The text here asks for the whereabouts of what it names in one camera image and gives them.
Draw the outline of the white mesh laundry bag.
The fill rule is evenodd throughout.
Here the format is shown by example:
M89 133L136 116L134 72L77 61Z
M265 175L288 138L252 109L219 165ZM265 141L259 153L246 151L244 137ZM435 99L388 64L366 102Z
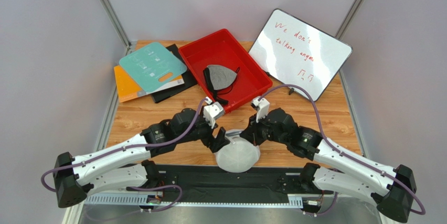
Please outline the white mesh laundry bag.
M230 142L215 153L218 167L230 173L248 171L261 156L260 148L242 138L241 132L242 130L230 130L225 133L225 139Z

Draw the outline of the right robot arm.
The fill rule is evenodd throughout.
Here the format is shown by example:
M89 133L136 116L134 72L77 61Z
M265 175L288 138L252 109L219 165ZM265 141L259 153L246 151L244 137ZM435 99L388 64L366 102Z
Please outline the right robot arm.
M376 205L377 210L397 222L406 223L417 191L411 168L392 167L347 150L308 127L299 126L282 109L266 117L253 115L240 136L257 146L265 141L284 144L295 156L307 158L302 182L307 187L331 190Z

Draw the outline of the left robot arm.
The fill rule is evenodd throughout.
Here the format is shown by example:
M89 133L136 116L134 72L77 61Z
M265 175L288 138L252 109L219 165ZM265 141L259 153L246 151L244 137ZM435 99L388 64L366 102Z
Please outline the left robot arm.
M225 113L217 104L202 109L183 109L172 119L162 120L141 133L91 154L60 154L53 179L59 208L81 203L96 193L124 187L154 188L160 184L153 157L172 152L178 144L200 140L216 152L228 144L224 129L213 136L216 119Z

